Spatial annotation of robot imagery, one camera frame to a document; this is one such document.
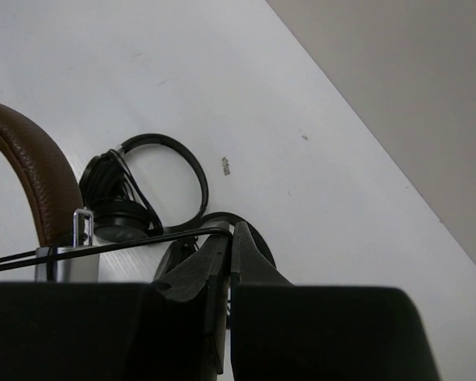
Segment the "brown silver headphones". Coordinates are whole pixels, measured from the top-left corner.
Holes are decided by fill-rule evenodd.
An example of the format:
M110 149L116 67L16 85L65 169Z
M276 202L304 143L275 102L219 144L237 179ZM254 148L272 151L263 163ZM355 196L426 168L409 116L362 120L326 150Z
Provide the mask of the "brown silver headphones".
M97 255L68 258L83 236L76 215L83 198L60 147L35 122L0 103L0 152L23 187L38 239L33 251L1 258L0 272L34 267L39 281L97 282Z

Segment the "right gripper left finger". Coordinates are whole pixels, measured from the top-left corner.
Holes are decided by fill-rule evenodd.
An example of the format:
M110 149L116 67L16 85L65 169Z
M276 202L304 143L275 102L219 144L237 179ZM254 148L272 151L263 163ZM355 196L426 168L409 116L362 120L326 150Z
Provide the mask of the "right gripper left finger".
M163 353L172 375L220 375L224 370L225 331L232 234L229 223L209 226L211 233L187 260L160 277L167 322Z

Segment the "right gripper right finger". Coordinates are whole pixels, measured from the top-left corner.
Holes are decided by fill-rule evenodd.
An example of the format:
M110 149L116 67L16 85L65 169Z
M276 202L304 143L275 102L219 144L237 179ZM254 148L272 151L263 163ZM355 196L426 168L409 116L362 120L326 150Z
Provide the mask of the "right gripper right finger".
M291 380L294 285L259 251L244 222L234 232L231 276L234 379Z

